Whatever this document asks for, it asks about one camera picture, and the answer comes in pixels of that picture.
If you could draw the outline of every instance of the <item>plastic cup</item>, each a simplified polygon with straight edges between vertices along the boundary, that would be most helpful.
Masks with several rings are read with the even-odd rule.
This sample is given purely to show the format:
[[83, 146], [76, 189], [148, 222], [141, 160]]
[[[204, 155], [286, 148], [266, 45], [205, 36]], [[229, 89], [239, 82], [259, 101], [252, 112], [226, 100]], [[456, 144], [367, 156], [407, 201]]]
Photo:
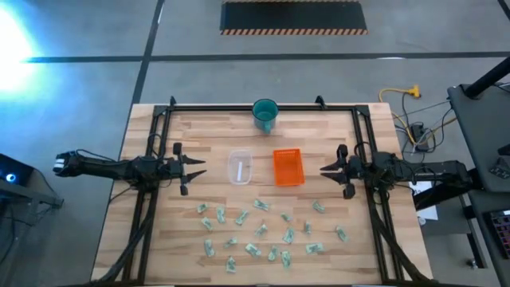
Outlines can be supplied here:
[[252, 108], [253, 122], [255, 126], [262, 130], [265, 134], [271, 133], [277, 122], [278, 105], [274, 100], [261, 99], [253, 104]]

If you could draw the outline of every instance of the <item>wooden table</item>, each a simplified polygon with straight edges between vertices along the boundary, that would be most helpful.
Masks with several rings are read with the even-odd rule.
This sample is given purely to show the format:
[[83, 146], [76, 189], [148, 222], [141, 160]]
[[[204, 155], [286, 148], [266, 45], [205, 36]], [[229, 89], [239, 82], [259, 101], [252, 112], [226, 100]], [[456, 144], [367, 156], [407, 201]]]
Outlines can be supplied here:
[[[380, 151], [400, 154], [398, 139], [388, 104], [369, 104], [375, 138]], [[153, 110], [152, 104], [133, 107], [122, 150], [123, 159], [143, 155]], [[355, 146], [355, 135], [349, 112], [281, 112], [277, 127], [270, 136], [264, 136], [253, 126], [250, 112], [173, 112], [167, 150], [174, 142], [182, 142], [183, 152], [205, 164], [189, 166], [186, 171], [207, 169], [189, 186], [189, 195], [182, 197], [179, 184], [161, 188], [147, 263], [146, 284], [155, 285], [291, 285], [291, 284], [354, 284], [380, 283], [375, 256], [371, 223], [363, 183], [355, 182], [356, 196], [345, 200], [343, 187], [320, 176], [320, 168], [335, 162], [335, 150], [346, 144], [350, 154]], [[306, 183], [298, 187], [276, 187], [273, 175], [273, 150], [295, 148], [301, 150]], [[253, 153], [253, 177], [248, 185], [232, 185], [227, 175], [227, 160], [231, 151], [248, 148]], [[128, 185], [115, 183], [112, 195]], [[135, 192], [117, 198], [110, 207], [92, 273], [92, 279], [101, 277], [118, 258], [128, 242]], [[271, 204], [269, 212], [253, 207], [254, 199]], [[326, 206], [326, 213], [312, 209], [318, 199]], [[204, 214], [197, 206], [207, 202]], [[226, 224], [216, 220], [215, 207], [226, 206]], [[410, 260], [431, 277], [422, 232], [418, 225], [413, 199], [409, 190], [391, 191], [390, 208], [398, 243]], [[249, 217], [243, 226], [234, 223], [241, 210]], [[285, 222], [280, 213], [293, 217]], [[208, 232], [201, 219], [211, 219], [214, 231]], [[304, 221], [312, 223], [312, 234], [302, 232]], [[269, 231], [262, 238], [253, 233], [265, 223]], [[335, 227], [341, 225], [349, 242], [341, 242]], [[294, 243], [282, 241], [288, 226], [293, 226]], [[222, 245], [237, 236], [239, 244], [229, 249]], [[204, 240], [212, 239], [216, 255], [205, 255]], [[251, 258], [245, 252], [247, 243], [257, 245], [261, 258]], [[307, 255], [305, 245], [322, 242], [326, 252]], [[289, 250], [291, 269], [284, 269], [281, 258], [269, 262], [267, 255], [272, 245]], [[386, 261], [393, 270], [389, 252]], [[233, 256], [237, 273], [226, 273], [226, 259]], [[135, 256], [134, 267], [138, 265]]]

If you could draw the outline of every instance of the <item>black stand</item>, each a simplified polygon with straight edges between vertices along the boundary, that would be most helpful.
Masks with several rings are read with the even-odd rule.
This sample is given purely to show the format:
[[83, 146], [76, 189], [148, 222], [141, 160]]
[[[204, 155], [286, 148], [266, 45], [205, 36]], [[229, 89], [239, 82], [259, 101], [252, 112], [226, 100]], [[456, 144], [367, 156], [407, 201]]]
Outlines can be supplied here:
[[497, 81], [501, 80], [504, 76], [510, 73], [510, 57], [504, 59], [499, 65], [488, 71], [478, 81], [470, 85], [464, 94], [472, 99], [479, 100], [483, 94], [482, 92], [488, 87], [494, 85]]
[[37, 172], [33, 172], [30, 176], [29, 187], [22, 187], [16, 184], [11, 184], [6, 181], [0, 180], [0, 191], [4, 191], [10, 195], [15, 197], [19, 197], [20, 199], [25, 199], [28, 204], [28, 210], [26, 212], [25, 217], [22, 219], [24, 222], [20, 224], [18, 227], [19, 233], [14, 240], [14, 244], [11, 247], [8, 258], [10, 260], [6, 261], [6, 268], [4, 270], [4, 276], [0, 277], [0, 286], [9, 286], [12, 276], [14, 274], [14, 270], [16, 268], [16, 264], [18, 262], [19, 256], [18, 252], [20, 246], [25, 245], [26, 238], [31, 226], [37, 223], [37, 208], [40, 203], [46, 203], [50, 205], [52, 208], [61, 208], [64, 199], [57, 197], [56, 195], [47, 195], [43, 192], [40, 192], [38, 189], [31, 187], [34, 185], [36, 181], [41, 181], [38, 178]]

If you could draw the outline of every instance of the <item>concrete floor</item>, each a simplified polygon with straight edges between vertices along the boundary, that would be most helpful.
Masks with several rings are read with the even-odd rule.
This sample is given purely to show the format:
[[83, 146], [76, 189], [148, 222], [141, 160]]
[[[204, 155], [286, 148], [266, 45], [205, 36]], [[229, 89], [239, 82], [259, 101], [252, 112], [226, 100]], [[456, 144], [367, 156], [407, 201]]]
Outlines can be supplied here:
[[[510, 47], [510, 21], [496, 0], [361, 3], [371, 31], [366, 37], [220, 37], [220, 0], [166, 0], [153, 54], [457, 53]], [[61, 210], [30, 231], [13, 285], [89, 279], [112, 181], [57, 178], [51, 168], [57, 153], [79, 147], [119, 156], [140, 62], [16, 64], [12, 55], [142, 56], [155, 7], [156, 0], [0, 1], [0, 17], [12, 17], [0, 19], [13, 33], [25, 35], [0, 47], [0, 60], [10, 63], [0, 66], [0, 115], [7, 123], [0, 126], [0, 152], [39, 168], [65, 199]], [[140, 102], [166, 103], [170, 95], [179, 103], [249, 103], [261, 97], [311, 102], [317, 95], [328, 102], [373, 102], [381, 88], [419, 84], [423, 97], [406, 102], [413, 111], [445, 100], [449, 86], [472, 82], [501, 60], [157, 62], [148, 67]], [[399, 95], [385, 99], [402, 112]], [[443, 104], [413, 114], [410, 121], [431, 125], [448, 109]], [[459, 159], [472, 167], [458, 124], [445, 130], [445, 143], [426, 160]], [[464, 265], [472, 254], [467, 239], [460, 238], [461, 244], [458, 239], [426, 238], [434, 277], [499, 285], [491, 266], [471, 270]]]

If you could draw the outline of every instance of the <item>orange container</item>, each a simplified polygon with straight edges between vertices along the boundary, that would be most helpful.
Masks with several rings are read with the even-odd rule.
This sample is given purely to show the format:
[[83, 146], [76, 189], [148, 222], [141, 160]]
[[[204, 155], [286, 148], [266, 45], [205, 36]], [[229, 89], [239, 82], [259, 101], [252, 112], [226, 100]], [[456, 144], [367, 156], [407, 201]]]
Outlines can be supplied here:
[[274, 179], [279, 187], [304, 183], [303, 164], [299, 148], [273, 151]]

